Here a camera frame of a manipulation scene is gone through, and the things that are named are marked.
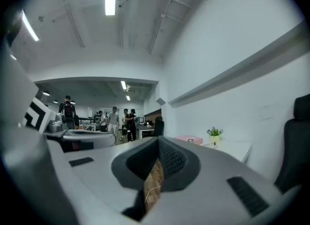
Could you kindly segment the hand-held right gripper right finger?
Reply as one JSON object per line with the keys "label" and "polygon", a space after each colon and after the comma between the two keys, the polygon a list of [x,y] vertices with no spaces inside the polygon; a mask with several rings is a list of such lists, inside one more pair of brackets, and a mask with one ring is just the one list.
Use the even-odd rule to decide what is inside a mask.
{"label": "hand-held right gripper right finger", "polygon": [[157,203],[144,218],[146,225],[285,225],[293,219],[290,207],[300,191],[282,193],[272,182],[216,149],[174,138],[165,142],[191,152],[175,184],[190,174],[195,179],[179,191],[161,190]]}

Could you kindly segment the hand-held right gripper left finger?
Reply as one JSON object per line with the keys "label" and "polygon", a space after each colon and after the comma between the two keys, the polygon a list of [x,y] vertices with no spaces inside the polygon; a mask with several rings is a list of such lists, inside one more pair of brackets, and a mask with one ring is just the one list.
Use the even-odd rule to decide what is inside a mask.
{"label": "hand-held right gripper left finger", "polygon": [[156,208],[137,221],[124,215],[129,208],[144,207],[144,182],[138,189],[122,186],[112,172],[120,154],[156,141],[149,137],[118,146],[65,153],[58,142],[47,141],[57,178],[80,225],[160,225]]}

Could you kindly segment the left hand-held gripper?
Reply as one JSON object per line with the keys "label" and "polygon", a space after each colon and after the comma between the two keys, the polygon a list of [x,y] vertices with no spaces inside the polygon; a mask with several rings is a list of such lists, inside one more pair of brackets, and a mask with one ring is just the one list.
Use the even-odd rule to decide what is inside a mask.
{"label": "left hand-held gripper", "polygon": [[34,97],[22,125],[31,127],[43,135],[64,135],[64,142],[71,142],[79,150],[93,150],[114,146],[116,136],[111,133],[87,130],[68,130],[65,118]]}

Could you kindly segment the white office desk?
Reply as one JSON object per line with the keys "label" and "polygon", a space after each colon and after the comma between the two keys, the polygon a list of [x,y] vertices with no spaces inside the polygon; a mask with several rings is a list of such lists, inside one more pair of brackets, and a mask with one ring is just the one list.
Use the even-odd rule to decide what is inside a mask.
{"label": "white office desk", "polygon": [[139,139],[142,139],[143,137],[150,135],[154,131],[155,127],[153,125],[144,125],[144,124],[138,124],[137,130],[138,130],[138,136]]}

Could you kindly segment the green potted plant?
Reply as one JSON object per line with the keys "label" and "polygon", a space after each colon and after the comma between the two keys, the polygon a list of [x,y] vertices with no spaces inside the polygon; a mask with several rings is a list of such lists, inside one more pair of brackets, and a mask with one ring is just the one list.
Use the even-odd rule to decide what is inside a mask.
{"label": "green potted plant", "polygon": [[210,145],[216,146],[220,142],[220,135],[223,133],[223,130],[212,127],[211,129],[207,130],[207,133],[209,135]]}

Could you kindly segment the black high-back office chair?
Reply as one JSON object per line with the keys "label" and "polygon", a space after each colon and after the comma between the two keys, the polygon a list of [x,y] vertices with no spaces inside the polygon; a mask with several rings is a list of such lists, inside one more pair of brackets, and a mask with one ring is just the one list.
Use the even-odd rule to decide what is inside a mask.
{"label": "black high-back office chair", "polygon": [[164,121],[162,117],[156,117],[154,130],[151,132],[151,136],[162,136],[164,130]]}

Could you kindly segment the black mesh office chair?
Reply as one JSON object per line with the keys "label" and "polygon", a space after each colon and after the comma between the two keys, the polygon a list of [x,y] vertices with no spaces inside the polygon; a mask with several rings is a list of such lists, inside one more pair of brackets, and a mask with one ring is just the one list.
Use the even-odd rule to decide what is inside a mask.
{"label": "black mesh office chair", "polygon": [[310,178],[310,94],[295,99],[293,116],[284,125],[284,156],[275,181],[283,193]]}

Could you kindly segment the grey wall trunking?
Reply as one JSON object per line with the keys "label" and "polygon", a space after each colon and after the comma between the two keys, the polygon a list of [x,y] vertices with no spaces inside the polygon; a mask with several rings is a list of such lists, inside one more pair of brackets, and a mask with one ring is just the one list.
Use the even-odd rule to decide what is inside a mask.
{"label": "grey wall trunking", "polygon": [[180,107],[231,90],[310,52],[310,26],[302,21],[293,29],[242,62],[186,92],[169,104]]}

